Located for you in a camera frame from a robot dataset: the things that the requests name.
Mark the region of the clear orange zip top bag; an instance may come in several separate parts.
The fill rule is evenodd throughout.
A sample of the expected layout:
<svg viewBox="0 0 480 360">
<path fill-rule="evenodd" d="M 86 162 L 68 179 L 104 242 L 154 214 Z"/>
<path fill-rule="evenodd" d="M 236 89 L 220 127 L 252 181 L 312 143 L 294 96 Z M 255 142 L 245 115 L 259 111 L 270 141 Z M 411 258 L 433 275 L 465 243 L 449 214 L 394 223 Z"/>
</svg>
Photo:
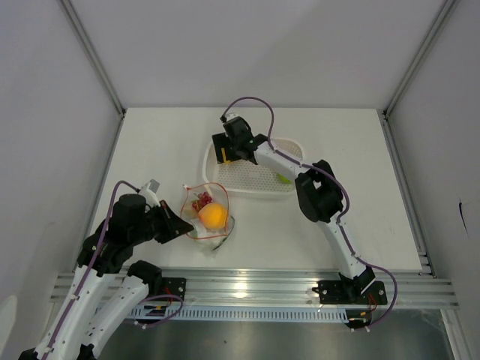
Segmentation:
<svg viewBox="0 0 480 360">
<path fill-rule="evenodd" d="M 230 211 L 227 189 L 217 182 L 184 186 L 180 217 L 193 226 L 187 237 L 204 254 L 215 256 L 232 234 L 236 220 Z"/>
</svg>

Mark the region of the red grape bunch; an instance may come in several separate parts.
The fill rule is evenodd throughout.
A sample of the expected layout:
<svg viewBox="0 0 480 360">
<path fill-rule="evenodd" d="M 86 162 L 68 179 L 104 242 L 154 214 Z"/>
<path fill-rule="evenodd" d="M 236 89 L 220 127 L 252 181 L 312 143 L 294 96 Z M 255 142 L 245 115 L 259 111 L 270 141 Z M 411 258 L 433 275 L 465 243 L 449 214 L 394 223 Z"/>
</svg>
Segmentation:
<svg viewBox="0 0 480 360">
<path fill-rule="evenodd" d="M 198 193 L 196 198 L 192 201 L 191 206 L 194 211 L 199 212 L 202 208 L 207 206 L 213 201 L 211 195 L 205 191 L 203 193 Z"/>
</svg>

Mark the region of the orange fruit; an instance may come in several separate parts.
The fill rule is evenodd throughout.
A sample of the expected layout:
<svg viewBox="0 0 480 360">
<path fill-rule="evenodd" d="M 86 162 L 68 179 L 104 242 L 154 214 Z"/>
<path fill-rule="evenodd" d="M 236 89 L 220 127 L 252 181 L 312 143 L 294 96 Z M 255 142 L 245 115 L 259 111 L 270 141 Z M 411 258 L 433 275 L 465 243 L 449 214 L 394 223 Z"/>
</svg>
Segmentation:
<svg viewBox="0 0 480 360">
<path fill-rule="evenodd" d="M 227 216 L 227 208 L 218 202 L 211 202 L 198 213 L 199 220 L 209 230 L 224 228 L 227 223 Z"/>
</svg>

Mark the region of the green leafy vegetable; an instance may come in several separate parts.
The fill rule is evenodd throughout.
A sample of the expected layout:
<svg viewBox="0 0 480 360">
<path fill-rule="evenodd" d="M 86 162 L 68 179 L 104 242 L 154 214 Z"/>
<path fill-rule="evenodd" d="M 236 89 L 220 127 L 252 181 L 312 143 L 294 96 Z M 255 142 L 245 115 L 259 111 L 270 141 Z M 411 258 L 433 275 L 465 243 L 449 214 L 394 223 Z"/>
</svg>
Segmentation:
<svg viewBox="0 0 480 360">
<path fill-rule="evenodd" d="M 231 227 L 228 228 L 227 230 L 227 234 L 221 238 L 220 240 L 217 241 L 217 243 L 214 245 L 214 247 L 212 248 L 212 251 L 216 251 L 218 250 L 223 244 L 224 242 L 230 237 L 230 235 L 232 234 L 233 232 L 233 229 L 235 228 L 234 225 L 232 225 Z"/>
</svg>

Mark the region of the green apple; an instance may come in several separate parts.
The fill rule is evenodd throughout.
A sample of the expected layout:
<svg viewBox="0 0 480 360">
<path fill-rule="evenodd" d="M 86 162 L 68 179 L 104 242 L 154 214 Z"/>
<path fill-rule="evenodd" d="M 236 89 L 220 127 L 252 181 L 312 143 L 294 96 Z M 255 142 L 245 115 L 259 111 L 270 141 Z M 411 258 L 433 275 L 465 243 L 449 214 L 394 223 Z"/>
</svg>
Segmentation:
<svg viewBox="0 0 480 360">
<path fill-rule="evenodd" d="M 292 183 L 291 180 L 289 180 L 287 177 L 285 177 L 285 176 L 283 176 L 283 175 L 281 175 L 281 174 L 277 174 L 277 179 L 278 179 L 278 181 L 281 182 L 282 184 L 288 184 L 288 185 L 289 185 L 289 184 Z"/>
</svg>

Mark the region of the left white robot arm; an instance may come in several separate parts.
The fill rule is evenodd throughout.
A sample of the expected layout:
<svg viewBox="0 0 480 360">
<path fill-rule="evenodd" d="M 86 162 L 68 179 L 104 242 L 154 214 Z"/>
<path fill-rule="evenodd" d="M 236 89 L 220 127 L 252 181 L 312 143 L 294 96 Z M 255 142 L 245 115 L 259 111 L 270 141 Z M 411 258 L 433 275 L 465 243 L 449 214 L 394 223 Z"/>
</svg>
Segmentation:
<svg viewBox="0 0 480 360">
<path fill-rule="evenodd" d="M 133 263 L 117 292 L 101 300 L 134 248 L 155 240 L 160 244 L 193 231 L 154 194 L 130 193 L 111 199 L 106 218 L 83 243 L 73 282 L 51 328 L 21 359 L 97 359 L 113 332 L 141 302 L 165 299 L 182 303 L 167 290 L 168 281 L 156 265 Z"/>
</svg>

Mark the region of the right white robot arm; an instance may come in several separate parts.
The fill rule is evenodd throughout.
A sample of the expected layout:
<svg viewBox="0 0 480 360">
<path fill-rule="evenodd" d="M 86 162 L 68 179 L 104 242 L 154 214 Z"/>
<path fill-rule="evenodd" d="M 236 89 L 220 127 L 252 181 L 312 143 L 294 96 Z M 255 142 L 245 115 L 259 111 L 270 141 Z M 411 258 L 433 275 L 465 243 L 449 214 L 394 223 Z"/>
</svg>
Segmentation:
<svg viewBox="0 0 480 360">
<path fill-rule="evenodd" d="M 222 115 L 220 121 L 223 132 L 212 137 L 217 162 L 249 161 L 294 183 L 301 213 L 320 227 L 337 257 L 343 296 L 354 303 L 367 297 L 375 274 L 356 258 L 348 239 L 342 217 L 350 208 L 350 200 L 329 163 L 303 163 L 299 157 L 282 151 L 270 137 L 253 135 L 250 125 L 236 114 Z"/>
</svg>

